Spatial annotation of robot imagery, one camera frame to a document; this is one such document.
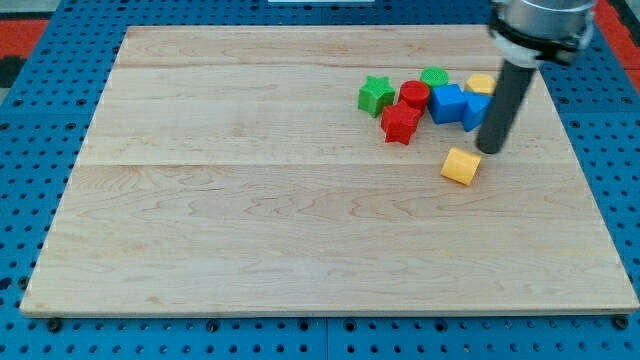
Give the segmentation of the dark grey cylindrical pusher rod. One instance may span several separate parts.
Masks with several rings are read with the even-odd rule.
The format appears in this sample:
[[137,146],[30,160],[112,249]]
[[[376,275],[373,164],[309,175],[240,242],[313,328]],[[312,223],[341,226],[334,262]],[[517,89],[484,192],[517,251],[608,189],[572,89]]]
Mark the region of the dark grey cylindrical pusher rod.
[[535,68],[503,61],[493,98],[476,137],[478,150],[497,154],[503,149],[535,72]]

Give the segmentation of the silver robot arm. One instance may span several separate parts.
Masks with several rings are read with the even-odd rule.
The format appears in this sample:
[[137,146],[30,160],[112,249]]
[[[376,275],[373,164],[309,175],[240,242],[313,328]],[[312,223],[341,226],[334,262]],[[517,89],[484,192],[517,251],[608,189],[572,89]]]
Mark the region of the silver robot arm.
[[475,145],[499,153],[534,73],[545,62],[569,65],[594,32],[595,0],[491,0],[488,31],[503,54],[493,98]]

